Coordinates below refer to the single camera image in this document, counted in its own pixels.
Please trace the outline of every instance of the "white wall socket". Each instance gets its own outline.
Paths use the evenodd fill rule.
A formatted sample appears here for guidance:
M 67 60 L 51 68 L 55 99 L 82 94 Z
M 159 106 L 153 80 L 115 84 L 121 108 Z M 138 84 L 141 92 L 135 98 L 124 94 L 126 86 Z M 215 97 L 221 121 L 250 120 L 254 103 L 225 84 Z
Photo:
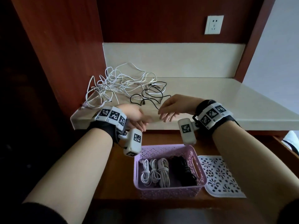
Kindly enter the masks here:
M 224 16 L 208 16 L 205 35 L 220 34 Z

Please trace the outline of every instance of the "purple basket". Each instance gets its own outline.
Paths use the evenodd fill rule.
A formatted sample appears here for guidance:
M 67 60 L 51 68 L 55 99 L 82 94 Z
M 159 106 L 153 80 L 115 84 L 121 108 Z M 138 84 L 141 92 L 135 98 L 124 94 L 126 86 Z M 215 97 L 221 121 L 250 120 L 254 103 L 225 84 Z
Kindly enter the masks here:
M 171 158 L 173 156 L 183 156 L 188 163 L 188 166 L 197 177 L 196 186 L 181 186 L 181 183 L 169 172 L 170 187 L 156 188 L 152 183 L 146 187 L 140 181 L 141 172 L 143 171 L 142 164 L 139 160 Z M 140 191 L 142 199 L 172 199 L 172 198 L 186 198 L 194 197 L 199 190 L 207 183 L 207 177 L 200 165 L 194 148 L 190 145 L 147 145 L 142 146 L 140 154 L 134 157 L 134 176 L 133 181 L 135 187 Z

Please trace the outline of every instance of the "bundled white cable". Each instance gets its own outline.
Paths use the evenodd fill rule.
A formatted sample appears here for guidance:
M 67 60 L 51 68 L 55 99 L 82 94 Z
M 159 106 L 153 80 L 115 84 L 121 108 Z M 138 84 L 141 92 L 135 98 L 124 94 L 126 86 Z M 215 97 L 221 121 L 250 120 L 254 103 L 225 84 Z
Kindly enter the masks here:
M 141 76 L 140 77 L 130 77 L 127 76 L 123 73 L 121 73 L 120 70 L 118 70 L 119 67 L 125 65 L 125 64 L 131 64 L 134 66 L 135 69 L 141 71 Z M 99 75 L 100 80 L 95 82 L 95 77 L 92 76 L 91 79 L 89 80 L 88 83 L 88 88 L 87 88 L 87 92 L 85 95 L 85 103 L 83 104 L 83 107 L 90 107 L 90 108 L 100 108 L 103 107 L 104 104 L 106 102 L 110 102 L 113 98 L 113 95 L 115 96 L 117 102 L 118 102 L 118 98 L 116 94 L 124 94 L 127 97 L 131 97 L 134 93 L 133 91 L 140 88 L 142 90 L 144 89 L 148 89 L 149 88 L 149 84 L 152 84 L 154 82 L 157 82 L 157 77 L 154 73 L 152 72 L 145 72 L 143 70 L 140 70 L 138 67 L 136 67 L 134 64 L 132 63 L 125 63 L 125 64 L 121 64 L 118 67 L 116 67 L 115 69 L 113 69 L 112 67 L 107 67 L 105 70 L 105 77 Z M 147 77 L 149 75 L 154 76 L 151 80 L 147 80 Z M 94 96 L 92 99 L 88 99 L 90 92 L 96 92 L 96 96 Z M 160 94 L 160 92 L 151 92 L 148 94 Z M 100 99 L 100 105 L 95 106 L 92 105 L 91 102 L 94 99 Z M 134 98 L 135 100 L 142 100 L 142 97 L 138 97 L 135 96 Z
M 160 172 L 161 179 L 160 179 L 160 187 L 170 187 L 170 180 L 169 180 L 169 166 L 168 161 L 165 158 L 158 160 L 158 171 Z
M 152 168 L 150 171 L 151 177 L 152 177 L 152 182 L 156 184 L 161 179 L 161 175 L 157 171 L 158 162 L 156 159 L 152 159 L 150 161 L 150 167 Z
M 143 169 L 144 171 L 141 174 L 141 182 L 146 186 L 150 186 L 152 183 L 152 179 L 150 176 L 150 167 L 149 167 L 149 161 L 146 160 L 142 160 L 142 164 L 143 164 Z

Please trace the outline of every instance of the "floral cutout pattern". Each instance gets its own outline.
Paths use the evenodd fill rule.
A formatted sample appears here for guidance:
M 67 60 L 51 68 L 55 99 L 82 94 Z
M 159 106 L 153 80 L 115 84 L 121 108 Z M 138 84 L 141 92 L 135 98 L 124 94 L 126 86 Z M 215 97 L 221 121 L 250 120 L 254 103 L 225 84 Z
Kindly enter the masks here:
M 206 191 L 214 197 L 246 198 L 221 156 L 198 156 L 207 176 Z

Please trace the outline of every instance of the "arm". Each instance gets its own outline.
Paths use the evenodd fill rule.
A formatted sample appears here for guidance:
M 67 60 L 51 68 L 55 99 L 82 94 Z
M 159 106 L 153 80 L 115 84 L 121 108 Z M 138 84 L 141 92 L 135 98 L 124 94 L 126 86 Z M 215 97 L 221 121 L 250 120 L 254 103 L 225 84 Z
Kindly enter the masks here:
M 126 114 L 132 128 L 145 131 L 149 116 L 136 105 L 118 108 Z M 24 203 L 45 205 L 60 214 L 67 223 L 82 223 L 106 166 L 111 136 L 98 128 L 89 130 L 45 174 Z
M 176 112 L 195 114 L 202 101 L 174 95 L 159 109 L 160 119 L 171 120 Z M 220 125 L 212 137 L 242 191 L 269 222 L 275 223 L 279 212 L 299 198 L 299 179 L 267 147 L 232 121 Z

